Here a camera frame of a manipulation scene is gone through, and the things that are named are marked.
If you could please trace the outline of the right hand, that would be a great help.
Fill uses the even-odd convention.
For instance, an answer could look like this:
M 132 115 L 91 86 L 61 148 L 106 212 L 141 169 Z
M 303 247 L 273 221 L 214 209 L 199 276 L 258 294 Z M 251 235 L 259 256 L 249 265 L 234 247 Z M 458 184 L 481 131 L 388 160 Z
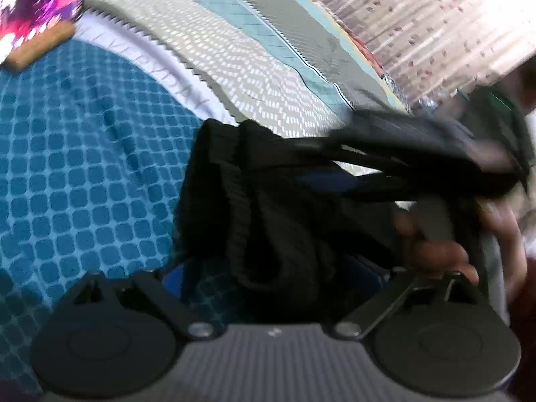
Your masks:
M 506 202 L 485 202 L 481 205 L 480 215 L 484 228 L 498 241 L 506 298 L 512 302 L 529 276 L 529 261 L 521 230 L 512 207 Z M 479 282 L 477 270 L 470 264 L 465 249 L 457 242 L 420 239 L 416 221 L 407 211 L 394 214 L 394 227 L 408 243 L 406 261 L 411 269 L 434 277 L 448 271 L 459 271 L 472 284 Z

